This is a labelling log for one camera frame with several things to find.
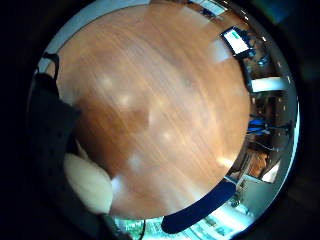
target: blue object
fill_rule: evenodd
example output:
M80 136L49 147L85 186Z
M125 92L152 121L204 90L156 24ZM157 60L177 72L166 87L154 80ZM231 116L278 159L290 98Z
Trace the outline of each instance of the blue object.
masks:
M208 15L208 16L214 16L214 14L211 11L209 11L208 9L205 9L205 8L202 10L202 14Z
M254 133L256 135L263 135L266 130L266 123L262 119L253 119L249 122L247 134Z
M161 224L162 230L174 234L191 227L222 206L235 192L236 186L233 183L221 181L199 201L179 212L165 216Z

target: wood grain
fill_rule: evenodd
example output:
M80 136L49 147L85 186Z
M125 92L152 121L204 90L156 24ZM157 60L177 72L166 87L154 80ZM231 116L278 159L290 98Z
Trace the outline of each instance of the wood grain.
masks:
M77 137L111 176L111 214L179 211L236 159L249 97L219 37L225 28L187 7L154 3L95 20L59 51L60 96L82 110Z

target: computer screen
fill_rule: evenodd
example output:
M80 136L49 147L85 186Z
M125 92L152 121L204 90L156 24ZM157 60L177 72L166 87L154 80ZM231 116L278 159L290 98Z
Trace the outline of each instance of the computer screen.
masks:
M230 29L229 31L223 33L223 37L230 44L236 55L249 49L246 42L234 29Z

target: black chair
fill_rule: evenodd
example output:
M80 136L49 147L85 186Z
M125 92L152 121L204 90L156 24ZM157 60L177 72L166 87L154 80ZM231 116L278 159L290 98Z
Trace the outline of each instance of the black chair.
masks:
M177 213L165 216L161 224L162 230L174 234L191 227L222 206L235 192L234 183L221 181L199 201Z

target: table surface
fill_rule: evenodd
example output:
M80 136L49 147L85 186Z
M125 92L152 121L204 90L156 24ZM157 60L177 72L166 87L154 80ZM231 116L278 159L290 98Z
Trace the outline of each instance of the table surface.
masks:
M219 34L239 22L159 2L107 14L60 49L60 97L81 109L77 137L112 179L111 214L174 213L228 172L249 96Z

